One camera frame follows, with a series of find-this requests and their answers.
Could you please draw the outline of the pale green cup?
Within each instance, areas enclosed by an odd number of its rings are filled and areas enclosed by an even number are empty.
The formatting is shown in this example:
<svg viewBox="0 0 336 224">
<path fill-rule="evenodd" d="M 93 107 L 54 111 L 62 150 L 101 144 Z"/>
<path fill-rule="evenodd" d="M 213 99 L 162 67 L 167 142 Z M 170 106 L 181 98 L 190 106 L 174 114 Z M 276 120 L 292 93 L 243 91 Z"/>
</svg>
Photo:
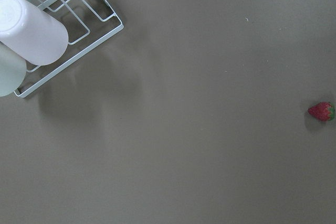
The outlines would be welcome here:
<svg viewBox="0 0 336 224">
<path fill-rule="evenodd" d="M 1 96 L 14 92 L 26 75 L 26 61 L 1 43 Z"/>
</svg>

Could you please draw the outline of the red strawberry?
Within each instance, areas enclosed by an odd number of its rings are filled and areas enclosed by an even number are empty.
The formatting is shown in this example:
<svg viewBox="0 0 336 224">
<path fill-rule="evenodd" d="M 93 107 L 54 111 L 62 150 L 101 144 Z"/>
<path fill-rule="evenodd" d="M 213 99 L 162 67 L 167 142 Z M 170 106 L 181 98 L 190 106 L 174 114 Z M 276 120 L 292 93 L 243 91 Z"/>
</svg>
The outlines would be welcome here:
<svg viewBox="0 0 336 224">
<path fill-rule="evenodd" d="M 308 113 L 319 121 L 332 121 L 335 117 L 335 106 L 331 102 L 320 102 L 310 107 Z"/>
</svg>

